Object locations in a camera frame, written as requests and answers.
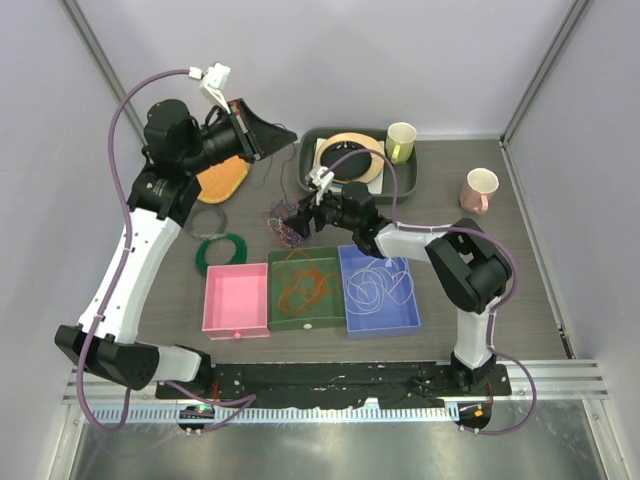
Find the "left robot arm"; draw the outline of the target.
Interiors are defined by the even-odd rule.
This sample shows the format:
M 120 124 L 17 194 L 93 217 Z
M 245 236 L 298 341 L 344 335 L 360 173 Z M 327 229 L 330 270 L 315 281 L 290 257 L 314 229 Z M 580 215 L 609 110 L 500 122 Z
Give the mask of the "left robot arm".
M 168 99 L 147 113 L 145 165 L 135 178 L 124 212 L 125 227 L 105 277 L 74 326 L 58 328 L 54 343 L 76 366 L 139 391 L 174 381 L 190 398 L 213 385 L 209 355 L 184 346 L 137 340 L 142 309 L 157 271 L 201 191 L 199 173 L 237 157 L 268 158 L 296 142 L 294 132 L 259 118 L 236 99 L 213 107 L 203 124 L 185 103 Z

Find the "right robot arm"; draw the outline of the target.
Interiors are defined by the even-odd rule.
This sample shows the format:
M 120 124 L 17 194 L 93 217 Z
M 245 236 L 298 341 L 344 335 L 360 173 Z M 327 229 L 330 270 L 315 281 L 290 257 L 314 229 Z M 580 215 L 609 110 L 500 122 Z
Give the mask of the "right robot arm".
M 299 201 L 284 224 L 307 239 L 326 226 L 349 231 L 358 249 L 371 257 L 401 257 L 430 264 L 457 309 L 457 337 L 446 390 L 477 393 L 496 363 L 496 310 L 512 280 L 512 263 L 497 243 L 469 218 L 452 225 L 411 226 L 382 215 L 364 184 L 341 193 L 314 192 Z

